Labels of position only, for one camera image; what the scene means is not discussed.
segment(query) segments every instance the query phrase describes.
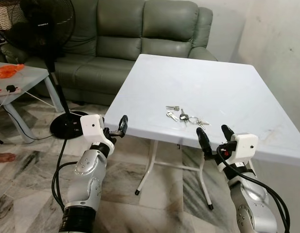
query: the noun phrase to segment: orange plastic bag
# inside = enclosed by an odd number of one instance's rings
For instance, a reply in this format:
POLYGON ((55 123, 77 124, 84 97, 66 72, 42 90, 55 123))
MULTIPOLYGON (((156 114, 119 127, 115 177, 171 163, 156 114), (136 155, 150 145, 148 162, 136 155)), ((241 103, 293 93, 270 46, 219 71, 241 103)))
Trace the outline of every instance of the orange plastic bag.
POLYGON ((0 67, 0 79, 7 79, 11 78, 13 75, 16 74, 16 72, 22 70, 24 68, 24 64, 18 64, 18 65, 6 65, 0 67))

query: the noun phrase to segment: fan grille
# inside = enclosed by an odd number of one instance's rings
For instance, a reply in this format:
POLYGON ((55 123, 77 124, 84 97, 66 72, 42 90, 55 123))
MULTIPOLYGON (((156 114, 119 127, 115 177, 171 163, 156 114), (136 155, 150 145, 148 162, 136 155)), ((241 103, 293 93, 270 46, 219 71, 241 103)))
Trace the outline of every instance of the fan grille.
POLYGON ((58 50, 71 37, 75 13, 70 0, 0 0, 0 34, 12 45, 31 52, 58 50), (28 9, 38 9, 53 22, 51 31, 37 30, 28 9))

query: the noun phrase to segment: power strip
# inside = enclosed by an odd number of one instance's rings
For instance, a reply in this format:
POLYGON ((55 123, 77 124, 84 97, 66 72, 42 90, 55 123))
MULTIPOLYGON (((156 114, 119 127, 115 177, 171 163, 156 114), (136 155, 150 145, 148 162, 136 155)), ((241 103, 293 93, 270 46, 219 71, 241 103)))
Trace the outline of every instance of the power strip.
POLYGON ((8 92, 6 89, 0 89, 0 96, 6 96, 6 95, 13 95, 13 94, 19 94, 21 93, 22 90, 18 87, 16 87, 15 91, 14 92, 8 92))

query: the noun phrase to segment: small white table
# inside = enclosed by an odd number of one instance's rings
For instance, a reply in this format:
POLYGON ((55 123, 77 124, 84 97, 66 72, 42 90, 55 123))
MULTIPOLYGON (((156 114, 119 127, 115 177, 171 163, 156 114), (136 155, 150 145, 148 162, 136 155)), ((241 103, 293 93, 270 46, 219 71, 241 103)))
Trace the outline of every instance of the small white table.
MULTIPOLYGON (((1 63, 0 66, 8 65, 7 63, 1 63)), ((4 101, 3 106, 6 111, 8 111, 11 115, 13 123, 15 124, 18 132, 22 136, 23 140, 26 143, 33 142, 33 138, 36 138, 20 115, 17 113, 13 105, 12 101, 16 100, 25 91, 30 90, 32 87, 36 86, 39 82, 44 80, 47 89, 49 91, 52 102, 56 108, 57 112, 62 112, 64 109, 60 103, 57 92, 55 91, 50 79, 49 73, 46 69, 35 68, 35 67, 27 67, 25 66, 21 71, 16 73, 13 77, 8 79, 0 79, 0 89, 5 89, 8 85, 14 85, 21 88, 22 92, 19 94, 10 94, 7 98, 6 96, 0 96, 0 104, 4 101)))
MULTIPOLYGON (((127 134, 154 140, 139 191, 154 164, 173 166, 155 161, 158 141, 200 148, 197 125, 167 117, 166 105, 208 121, 213 150, 226 141, 226 124, 259 137, 256 158, 300 166, 300 133, 253 66, 141 54, 105 116, 105 125, 114 128, 126 114, 127 134)), ((204 188, 203 163, 182 168, 198 170, 204 188)))

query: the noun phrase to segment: black cable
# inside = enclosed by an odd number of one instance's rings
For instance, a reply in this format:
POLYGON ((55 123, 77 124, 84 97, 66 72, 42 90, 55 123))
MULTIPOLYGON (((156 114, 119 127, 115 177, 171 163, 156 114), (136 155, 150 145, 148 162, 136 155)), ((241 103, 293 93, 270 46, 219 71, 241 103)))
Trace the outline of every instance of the black cable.
POLYGON ((52 179, 52 185, 51 185, 51 189, 52 189, 52 194, 53 194, 53 197, 54 199, 56 200, 56 202, 60 205, 62 211, 64 212, 64 208, 65 208, 65 205, 63 204, 63 202, 61 200, 59 200, 58 196, 56 195, 56 192, 55 192, 55 180, 56 180, 56 176, 58 175, 60 169, 62 169, 63 167, 65 166, 68 166, 68 165, 72 165, 72 164, 76 164, 77 162, 69 162, 69 163, 65 163, 65 164, 62 164, 58 167, 58 169, 56 169, 54 175, 53 175, 53 179, 52 179))
MULTIPOLYGON (((64 153, 64 149, 65 149, 66 143, 67 143, 67 139, 64 140, 64 144, 62 146, 61 153, 59 154, 59 157, 58 157, 58 160, 57 160, 57 165, 56 165, 56 170, 60 166, 60 163, 61 163, 61 160, 62 160, 62 156, 63 156, 63 153, 64 153)), ((57 173, 57 176, 56 176, 56 191, 57 191, 57 197, 58 197, 58 199, 63 203, 62 196, 61 196, 61 191, 59 189, 59 173, 57 173)))
POLYGON ((253 182, 263 188, 265 188, 268 193, 273 197, 276 205, 277 205, 277 208, 281 214, 281 218, 282 218, 282 221, 283 221, 283 224, 284 224, 284 228, 285 228, 285 233, 289 233, 289 228, 290 228, 290 215, 289 215, 289 211, 288 211, 288 208, 285 204, 285 202, 283 201, 283 199, 280 197, 280 195, 278 195, 273 189, 271 189, 269 186, 267 186, 266 184, 258 181, 258 180, 255 180, 255 179, 252 179, 248 176, 245 176, 243 175, 242 173, 240 173, 239 171, 237 171, 236 169, 234 169, 232 166, 230 166, 225 160, 224 158, 222 157, 221 155, 221 149, 224 149, 224 147, 221 145, 217 148, 217 154, 219 156, 219 158, 221 159, 221 161, 224 163, 224 165, 232 170, 236 175, 238 175, 239 177, 245 179, 245 180, 248 180, 250 182, 253 182))
POLYGON ((4 106, 2 106, 2 108, 4 109, 4 111, 5 111, 6 113, 8 113, 11 117, 13 117, 13 119, 16 121, 16 123, 18 124, 18 126, 20 127, 20 129, 22 130, 22 132, 23 132, 27 137, 31 138, 32 140, 42 140, 42 139, 46 139, 46 138, 49 138, 49 137, 52 137, 52 136, 53 136, 53 135, 50 135, 50 136, 43 137, 43 138, 32 138, 32 137, 28 136, 28 135, 24 132, 23 128, 20 126, 20 123, 15 119, 15 117, 14 117, 11 113, 9 113, 9 112, 4 108, 4 106))

